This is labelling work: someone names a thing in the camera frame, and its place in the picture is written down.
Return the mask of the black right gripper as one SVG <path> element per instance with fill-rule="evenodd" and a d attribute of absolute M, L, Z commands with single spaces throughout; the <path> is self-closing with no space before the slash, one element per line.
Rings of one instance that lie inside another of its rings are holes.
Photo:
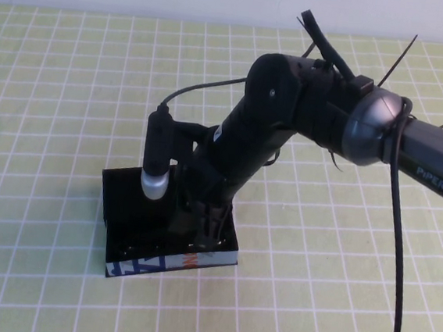
<path fill-rule="evenodd" d="M 192 158 L 190 163 L 177 167 L 175 177 L 182 198 L 189 205 L 201 204 L 198 205 L 199 229 L 195 243 L 205 249 L 209 246 L 209 236 L 215 242 L 220 240 L 227 209 L 243 186 L 244 177 L 229 177 L 217 170 L 204 145 L 196 145 Z M 210 219 L 206 206 L 211 207 Z"/>

